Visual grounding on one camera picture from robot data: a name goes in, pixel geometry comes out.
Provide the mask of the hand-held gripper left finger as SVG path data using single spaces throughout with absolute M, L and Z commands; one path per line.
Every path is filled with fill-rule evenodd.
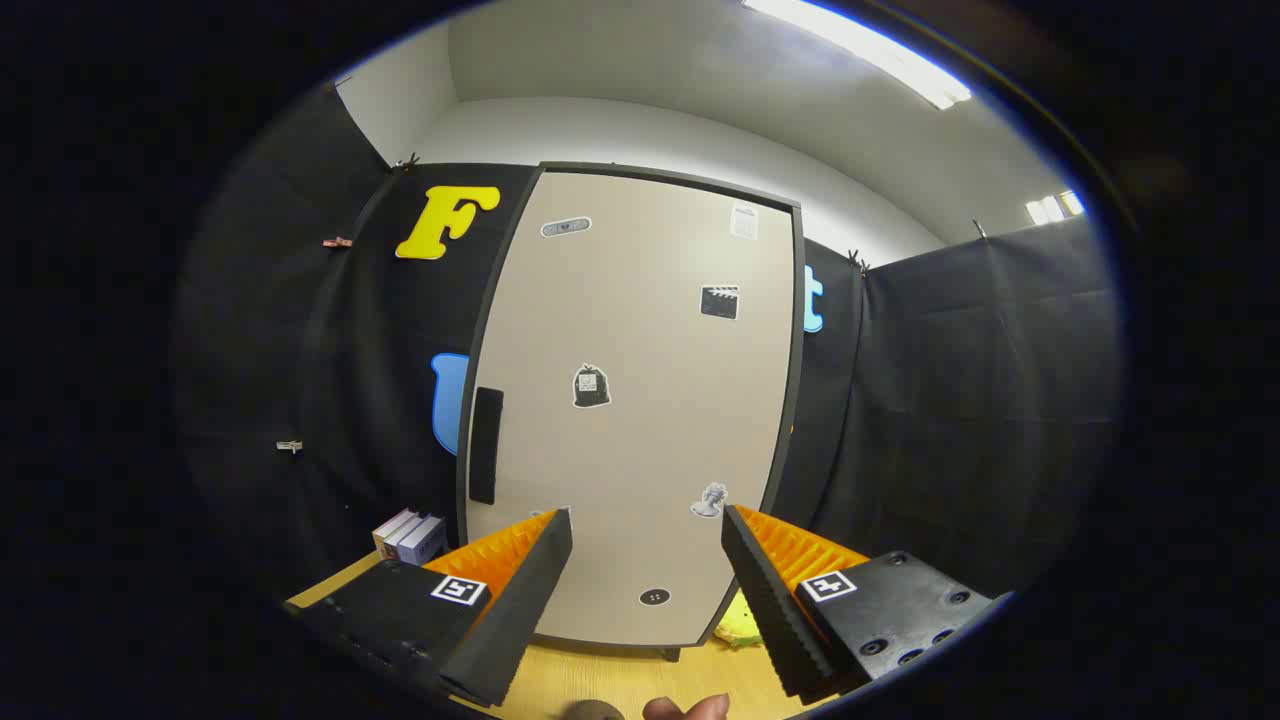
M 499 706 L 572 548 L 556 509 L 424 565 L 383 559 L 285 612 L 406 691 Z

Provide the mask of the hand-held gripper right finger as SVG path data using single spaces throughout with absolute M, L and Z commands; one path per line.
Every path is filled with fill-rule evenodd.
M 721 543 L 785 693 L 800 701 L 883 685 L 1010 601 L 905 551 L 867 557 L 728 505 Z

